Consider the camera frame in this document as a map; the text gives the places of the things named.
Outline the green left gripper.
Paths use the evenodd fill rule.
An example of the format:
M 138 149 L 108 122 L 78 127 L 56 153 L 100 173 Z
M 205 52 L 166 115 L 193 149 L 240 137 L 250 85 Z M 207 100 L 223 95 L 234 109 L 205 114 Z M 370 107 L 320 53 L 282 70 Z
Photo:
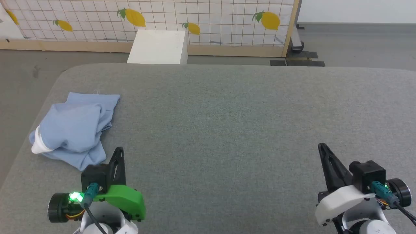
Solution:
M 123 147 L 117 147 L 110 159 L 109 185 L 104 193 L 98 185 L 89 185 L 83 192 L 55 193 L 48 204 L 48 219 L 52 223 L 80 221 L 87 214 L 85 204 L 92 212 L 92 205 L 107 202 L 119 209 L 128 220 L 141 221 L 146 217 L 143 195 L 126 186 L 126 170 Z

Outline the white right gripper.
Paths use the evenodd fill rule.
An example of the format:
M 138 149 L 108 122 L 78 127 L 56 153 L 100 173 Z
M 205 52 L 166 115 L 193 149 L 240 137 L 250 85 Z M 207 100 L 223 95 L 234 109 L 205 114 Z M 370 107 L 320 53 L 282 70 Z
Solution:
M 317 204 L 315 218 L 319 225 L 335 227 L 390 227 L 384 210 L 398 209 L 408 219 L 412 214 L 402 205 L 402 196 L 393 180 L 372 182 L 370 193 L 362 193 L 352 185 L 352 174 L 326 143 L 318 144 L 327 191 Z

